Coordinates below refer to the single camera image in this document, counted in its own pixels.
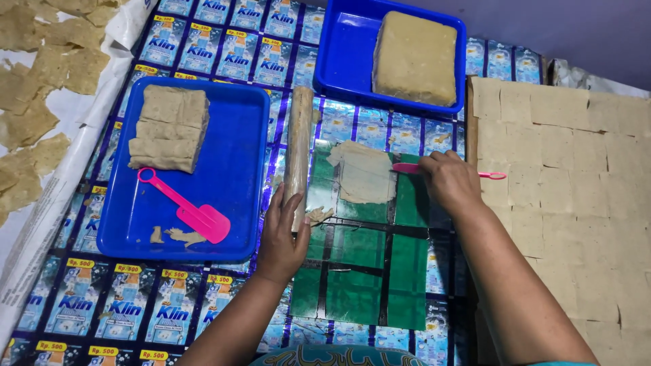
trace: table surface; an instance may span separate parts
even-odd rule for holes
[[[202,8],[198,0],[189,3],[192,6],[184,9],[175,8],[172,1],[162,1],[146,24],[142,42],[134,48],[133,71],[72,198],[3,364],[6,359],[18,365],[26,359],[50,355],[51,359],[64,358],[67,365],[87,365],[98,355],[114,354],[109,357],[116,365],[146,359],[171,365],[255,270],[256,254],[243,263],[120,260],[101,255],[95,244],[125,100],[140,77],[211,79],[265,88],[271,98],[267,181],[284,173],[291,88],[312,86],[324,9],[293,1],[287,5],[280,1],[222,0],[211,9]],[[199,53],[204,58],[194,59],[195,63],[181,63],[188,48],[181,46],[190,41],[211,53],[210,67],[202,63],[207,53]],[[167,53],[170,49],[182,52]],[[241,58],[239,63],[232,63],[225,60],[229,57],[231,61]],[[258,67],[267,58],[282,70],[276,68],[280,72],[273,73]],[[526,48],[469,38],[466,73],[541,83],[542,60]],[[423,155],[453,149],[463,156],[465,152],[463,111],[449,118],[429,119],[319,95],[314,98],[314,108],[321,112],[322,121],[314,125],[312,147],[351,139],[392,153]],[[263,211],[272,191],[271,185],[265,185]],[[444,216],[430,213],[430,222],[432,216],[439,218],[439,224],[430,230],[424,308],[417,311],[424,316],[425,330],[292,316],[291,283],[258,351],[302,343],[364,344],[408,350],[431,365],[466,364],[466,265],[456,235],[445,220],[440,220]],[[398,215],[398,220],[404,225],[423,226],[418,215]],[[156,317],[161,315],[161,307],[165,322]],[[124,315],[119,319],[123,323],[116,322],[117,315]]]

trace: pink plastic spatula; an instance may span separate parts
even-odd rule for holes
[[[403,173],[418,174],[418,164],[409,164],[409,163],[395,163],[391,168],[395,171],[401,171]],[[504,173],[484,173],[482,171],[478,172],[480,178],[489,178],[493,180],[500,180],[506,178]]]
[[[152,171],[152,177],[143,179],[141,174],[143,171]],[[156,177],[156,171],[152,168],[142,168],[138,171],[138,180],[142,183],[151,183],[154,187],[158,188],[164,195],[168,196],[172,201],[180,207],[176,210],[176,216],[181,219],[187,226],[190,226],[196,232],[201,234],[207,241],[217,244],[224,240],[230,231],[230,220],[217,211],[213,206],[204,204],[197,208],[193,204],[183,198],[180,194],[175,192],[168,185],[163,183],[162,180]]]

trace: dough block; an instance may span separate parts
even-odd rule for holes
[[[373,92],[413,102],[456,102],[456,30],[391,11],[384,16],[373,53]]]
[[[149,85],[144,94],[129,167],[192,173],[210,119],[206,92]]]

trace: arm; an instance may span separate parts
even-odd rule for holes
[[[484,204],[477,170],[454,151],[419,161],[430,196],[450,214],[502,363],[597,364],[506,229]]]
[[[262,228],[257,268],[217,318],[192,343],[179,366],[247,365],[278,307],[283,290],[303,264],[310,241],[309,218],[292,238],[296,194],[281,208],[284,185],[271,198]]]

